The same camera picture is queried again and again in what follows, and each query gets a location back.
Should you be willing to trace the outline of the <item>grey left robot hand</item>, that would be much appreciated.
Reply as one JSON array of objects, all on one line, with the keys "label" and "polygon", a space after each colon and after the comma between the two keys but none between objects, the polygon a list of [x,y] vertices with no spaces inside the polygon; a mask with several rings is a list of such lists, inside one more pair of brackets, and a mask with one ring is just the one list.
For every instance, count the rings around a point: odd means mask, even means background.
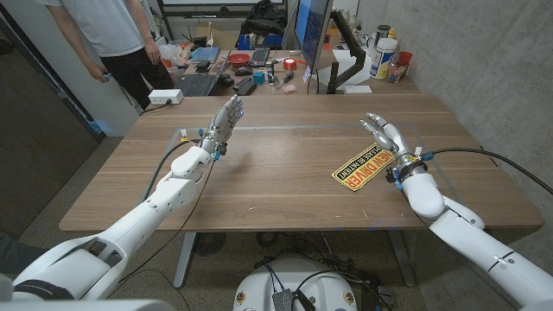
[{"label": "grey left robot hand", "polygon": [[242,99],[232,96],[214,115],[207,132],[202,138],[200,147],[209,154],[226,153],[226,142],[238,120],[244,115]]}]

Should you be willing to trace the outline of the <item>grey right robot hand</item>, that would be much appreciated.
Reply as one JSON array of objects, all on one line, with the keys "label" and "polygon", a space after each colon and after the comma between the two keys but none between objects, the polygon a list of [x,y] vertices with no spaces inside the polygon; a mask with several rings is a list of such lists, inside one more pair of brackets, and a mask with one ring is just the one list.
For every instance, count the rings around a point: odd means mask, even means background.
[{"label": "grey right robot hand", "polygon": [[427,172],[423,165],[414,165],[415,161],[411,160],[414,154],[403,134],[395,125],[388,123],[378,114],[367,112],[365,115],[369,122],[361,119],[361,125],[372,134],[379,147],[394,155],[398,169],[410,166],[410,172],[414,175]]}]

